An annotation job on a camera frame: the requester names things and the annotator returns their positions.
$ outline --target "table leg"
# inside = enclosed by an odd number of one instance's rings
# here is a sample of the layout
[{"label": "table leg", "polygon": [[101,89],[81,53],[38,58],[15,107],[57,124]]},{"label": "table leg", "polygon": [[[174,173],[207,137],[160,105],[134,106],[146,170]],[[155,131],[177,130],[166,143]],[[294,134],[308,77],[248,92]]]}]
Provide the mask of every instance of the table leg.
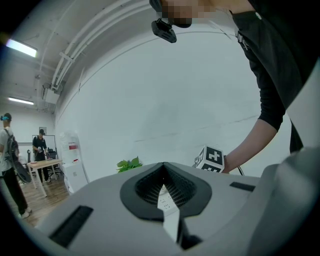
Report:
[{"label": "table leg", "polygon": [[31,168],[30,168],[29,165],[28,165],[28,169],[29,169],[29,174],[31,176],[31,180],[32,180],[33,186],[34,186],[35,189],[37,189],[37,186],[36,186],[36,183],[35,183],[35,180],[34,180],[34,176],[32,175],[32,171],[31,171]]},{"label": "table leg", "polygon": [[57,176],[56,176],[56,172],[55,172],[55,168],[53,165],[51,165],[51,168],[52,168],[52,171],[53,171],[53,174],[54,174],[54,178],[55,180],[57,180]]},{"label": "table leg", "polygon": [[39,182],[39,184],[40,184],[40,189],[41,189],[41,191],[42,191],[42,193],[43,193],[44,197],[46,198],[46,197],[47,197],[47,193],[46,193],[46,191],[45,191],[45,189],[44,189],[44,186],[43,186],[43,185],[42,185],[42,183],[41,183],[41,180],[40,180],[40,176],[39,176],[38,170],[36,170],[36,171],[35,171],[35,174],[36,174],[36,177],[37,177],[38,182]]}]

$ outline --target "hair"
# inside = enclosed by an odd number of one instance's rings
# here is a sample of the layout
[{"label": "hair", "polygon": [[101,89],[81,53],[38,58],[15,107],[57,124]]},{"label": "hair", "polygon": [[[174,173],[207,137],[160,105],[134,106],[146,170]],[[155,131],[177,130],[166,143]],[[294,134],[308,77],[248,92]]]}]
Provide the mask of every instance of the hair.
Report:
[{"label": "hair", "polygon": [[7,120],[5,120],[5,121],[11,122],[12,116],[11,116],[9,113],[5,113],[5,114],[4,114],[4,117],[9,118],[9,119],[7,119]]}]

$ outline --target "table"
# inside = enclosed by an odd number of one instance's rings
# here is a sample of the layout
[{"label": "table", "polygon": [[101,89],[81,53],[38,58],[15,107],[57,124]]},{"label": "table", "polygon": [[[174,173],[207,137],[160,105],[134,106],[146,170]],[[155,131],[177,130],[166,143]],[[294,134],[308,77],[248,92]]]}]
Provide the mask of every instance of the table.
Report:
[{"label": "table", "polygon": [[41,183],[40,176],[39,176],[39,173],[38,173],[38,169],[42,169],[43,167],[51,166],[54,178],[57,179],[56,172],[55,172],[55,169],[54,169],[54,165],[61,164],[61,163],[62,163],[62,160],[52,159],[52,160],[37,161],[36,163],[30,163],[29,162],[27,164],[28,168],[29,168],[29,173],[30,173],[30,176],[31,176],[31,180],[32,180],[32,183],[34,185],[34,188],[37,189],[37,186],[36,186],[34,177],[32,175],[32,172],[35,172],[35,174],[36,174],[37,180],[38,180],[38,182],[40,184],[40,189],[41,189],[44,197],[47,197],[47,193],[46,193],[46,191],[44,189],[44,186]]}]

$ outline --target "whiteboard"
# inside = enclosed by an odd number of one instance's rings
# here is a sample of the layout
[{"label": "whiteboard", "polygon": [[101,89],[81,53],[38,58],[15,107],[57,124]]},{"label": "whiteboard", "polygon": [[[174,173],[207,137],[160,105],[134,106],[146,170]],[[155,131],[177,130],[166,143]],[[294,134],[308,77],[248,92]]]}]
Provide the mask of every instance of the whiteboard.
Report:
[{"label": "whiteboard", "polygon": [[[32,135],[32,141],[34,140],[34,137],[37,137],[38,135]],[[43,138],[45,139],[45,144],[47,149],[53,149],[53,151],[56,151],[56,136],[55,135],[43,135]]]}]

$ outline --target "forearm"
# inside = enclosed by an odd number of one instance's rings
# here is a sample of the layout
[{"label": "forearm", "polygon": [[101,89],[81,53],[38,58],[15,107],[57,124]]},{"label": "forearm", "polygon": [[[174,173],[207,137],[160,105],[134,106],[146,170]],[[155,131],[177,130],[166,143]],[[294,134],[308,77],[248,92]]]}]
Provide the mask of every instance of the forearm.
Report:
[{"label": "forearm", "polygon": [[267,122],[258,119],[244,141],[224,158],[223,173],[244,164],[263,150],[275,137],[277,130]]}]

